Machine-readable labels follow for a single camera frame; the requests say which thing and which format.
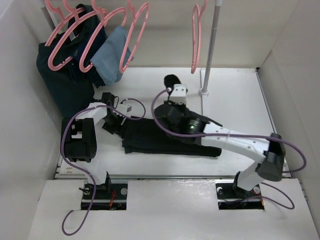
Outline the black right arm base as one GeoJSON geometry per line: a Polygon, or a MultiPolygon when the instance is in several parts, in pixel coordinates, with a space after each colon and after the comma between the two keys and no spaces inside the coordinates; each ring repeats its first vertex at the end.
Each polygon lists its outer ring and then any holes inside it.
{"type": "Polygon", "coordinates": [[[217,205],[219,210],[264,210],[260,185],[252,190],[244,190],[236,185],[237,174],[233,181],[227,179],[215,182],[217,205]]]}

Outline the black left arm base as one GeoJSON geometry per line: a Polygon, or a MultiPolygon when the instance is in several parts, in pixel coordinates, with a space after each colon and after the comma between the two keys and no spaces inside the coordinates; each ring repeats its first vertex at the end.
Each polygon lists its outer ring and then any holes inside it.
{"type": "MultiPolygon", "coordinates": [[[[81,210],[88,210],[94,192],[94,185],[85,181],[80,204],[81,210]]],[[[127,209],[128,181],[113,179],[107,174],[106,182],[96,187],[94,200],[91,206],[93,211],[125,211],[127,209]]]]}

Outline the black trousers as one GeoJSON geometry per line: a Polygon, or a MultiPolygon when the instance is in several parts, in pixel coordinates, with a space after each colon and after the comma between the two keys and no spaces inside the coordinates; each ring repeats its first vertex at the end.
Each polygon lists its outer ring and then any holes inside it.
{"type": "MultiPolygon", "coordinates": [[[[160,114],[167,114],[175,110],[181,115],[181,118],[174,126],[168,121],[164,122],[161,119],[158,121],[163,127],[172,131],[182,131],[189,119],[199,119],[203,122],[213,122],[218,126],[220,123],[189,110],[189,116],[183,116],[178,110],[167,104],[162,104],[155,109],[157,117],[160,114]]],[[[126,120],[124,125],[125,132],[122,138],[122,146],[125,153],[145,153],[145,154],[168,154],[168,155],[186,155],[186,156],[202,156],[202,157],[218,157],[222,154],[220,148],[212,146],[203,146],[192,144],[191,138],[179,138],[165,133],[161,130],[153,119],[143,118],[141,120],[126,120]]]]}

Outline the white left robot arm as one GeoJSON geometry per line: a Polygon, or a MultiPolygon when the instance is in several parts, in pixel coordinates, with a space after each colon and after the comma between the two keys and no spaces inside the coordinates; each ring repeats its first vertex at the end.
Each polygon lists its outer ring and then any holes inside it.
{"type": "Polygon", "coordinates": [[[61,145],[67,164],[81,171],[91,185],[89,190],[102,199],[111,195],[112,184],[109,174],[94,160],[97,153],[95,126],[103,120],[102,128],[107,132],[118,133],[124,117],[117,111],[122,106],[115,105],[118,99],[110,92],[104,92],[102,98],[90,103],[75,118],[64,118],[61,123],[61,145]]]}

